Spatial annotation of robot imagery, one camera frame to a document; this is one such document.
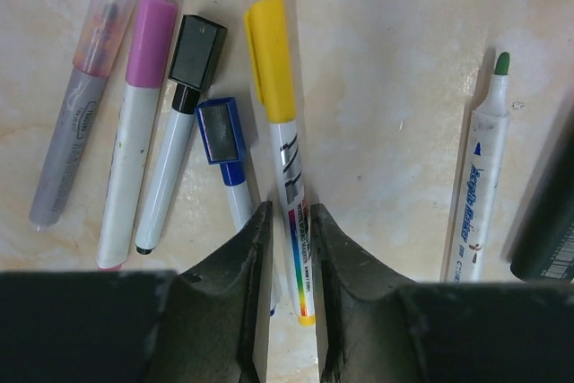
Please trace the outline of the yellow cap paint marker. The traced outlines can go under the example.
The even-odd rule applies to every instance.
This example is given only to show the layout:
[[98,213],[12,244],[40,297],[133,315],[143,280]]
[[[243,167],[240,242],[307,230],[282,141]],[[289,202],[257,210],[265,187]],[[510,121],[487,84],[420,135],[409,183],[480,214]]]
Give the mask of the yellow cap paint marker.
[[284,0],[259,0],[244,13],[253,82],[271,134],[271,154],[283,219],[289,292],[299,323],[316,322],[309,206],[300,158],[299,131]]

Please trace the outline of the green cap white marker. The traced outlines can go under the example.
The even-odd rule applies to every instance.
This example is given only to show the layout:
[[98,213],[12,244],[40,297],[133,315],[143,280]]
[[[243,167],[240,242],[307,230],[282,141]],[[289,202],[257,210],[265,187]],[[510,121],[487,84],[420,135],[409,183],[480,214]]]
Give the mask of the green cap white marker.
[[488,93],[471,113],[445,280],[481,278],[509,129],[510,53],[499,54]]

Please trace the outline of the black orange highlighter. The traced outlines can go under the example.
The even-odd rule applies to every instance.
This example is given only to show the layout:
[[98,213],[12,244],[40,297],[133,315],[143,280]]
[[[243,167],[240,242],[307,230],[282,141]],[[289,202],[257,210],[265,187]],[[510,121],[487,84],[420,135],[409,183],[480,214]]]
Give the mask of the black orange highlighter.
[[573,282],[573,120],[569,119],[529,205],[509,269],[524,282]]

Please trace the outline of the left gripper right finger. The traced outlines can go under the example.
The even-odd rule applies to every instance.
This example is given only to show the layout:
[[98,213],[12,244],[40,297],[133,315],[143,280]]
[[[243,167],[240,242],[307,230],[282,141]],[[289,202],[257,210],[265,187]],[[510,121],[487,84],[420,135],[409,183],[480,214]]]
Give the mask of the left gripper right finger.
[[324,382],[570,382],[573,288],[417,283],[310,210]]

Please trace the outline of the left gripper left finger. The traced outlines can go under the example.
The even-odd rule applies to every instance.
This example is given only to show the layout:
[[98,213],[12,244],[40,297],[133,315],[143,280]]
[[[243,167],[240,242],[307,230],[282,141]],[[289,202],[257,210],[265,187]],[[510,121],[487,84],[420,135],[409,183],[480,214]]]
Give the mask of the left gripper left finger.
[[183,273],[2,273],[2,381],[265,381],[273,216]]

